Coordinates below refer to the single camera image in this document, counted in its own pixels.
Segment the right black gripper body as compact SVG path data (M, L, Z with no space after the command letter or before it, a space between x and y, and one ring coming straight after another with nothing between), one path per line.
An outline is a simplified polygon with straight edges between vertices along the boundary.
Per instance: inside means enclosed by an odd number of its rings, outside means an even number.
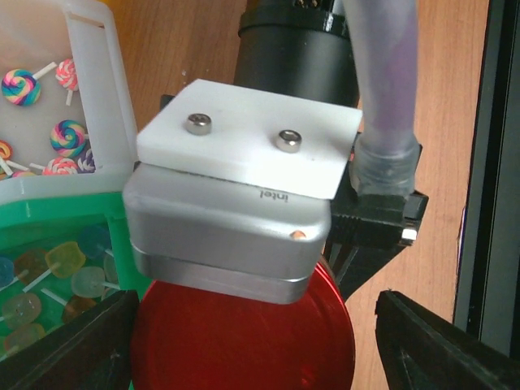
M362 113L318 263L350 296L409 243L421 152L414 134L418 21L413 1L250 1L231 84Z

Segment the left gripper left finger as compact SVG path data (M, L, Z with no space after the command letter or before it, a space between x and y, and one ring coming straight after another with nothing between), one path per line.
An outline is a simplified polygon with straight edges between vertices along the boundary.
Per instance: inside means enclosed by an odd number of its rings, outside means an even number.
M2 389L128 389L140 300L119 291L1 362Z

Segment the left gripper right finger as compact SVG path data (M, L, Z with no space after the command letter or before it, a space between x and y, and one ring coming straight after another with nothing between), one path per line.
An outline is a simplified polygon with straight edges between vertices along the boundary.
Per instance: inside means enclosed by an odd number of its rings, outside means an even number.
M375 337L390 389L518 389L519 363L401 292L384 290Z

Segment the red jar lid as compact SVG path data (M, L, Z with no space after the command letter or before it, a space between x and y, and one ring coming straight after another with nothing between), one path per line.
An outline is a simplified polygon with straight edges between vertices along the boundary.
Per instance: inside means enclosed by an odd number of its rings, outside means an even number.
M348 389L353 326L324 265L276 305L154 282L131 343L136 389Z

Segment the green candy bin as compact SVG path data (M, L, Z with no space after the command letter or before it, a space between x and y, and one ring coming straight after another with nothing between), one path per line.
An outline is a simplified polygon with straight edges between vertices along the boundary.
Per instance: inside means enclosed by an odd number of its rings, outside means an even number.
M135 264L121 193L1 208L1 362L119 291L150 286Z

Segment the white candy bin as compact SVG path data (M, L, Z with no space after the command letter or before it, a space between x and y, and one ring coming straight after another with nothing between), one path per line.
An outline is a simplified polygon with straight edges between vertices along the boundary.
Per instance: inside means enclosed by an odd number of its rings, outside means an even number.
M56 153L50 133L72 119L89 134L95 170L72 175L35 175L2 180L1 203L122 190L137 160L137 124L110 8L99 1L3 1L1 73L16 68L37 72L73 59L79 88L67 90L49 72L31 106L1 100L1 138L14 162L47 164Z

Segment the orange candy bin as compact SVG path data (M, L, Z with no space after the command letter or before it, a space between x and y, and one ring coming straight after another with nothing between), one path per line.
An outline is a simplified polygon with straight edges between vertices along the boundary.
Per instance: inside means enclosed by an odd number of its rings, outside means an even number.
M128 7L132 6L132 1L128 0L102 0L105 3L115 17L124 17L127 13Z

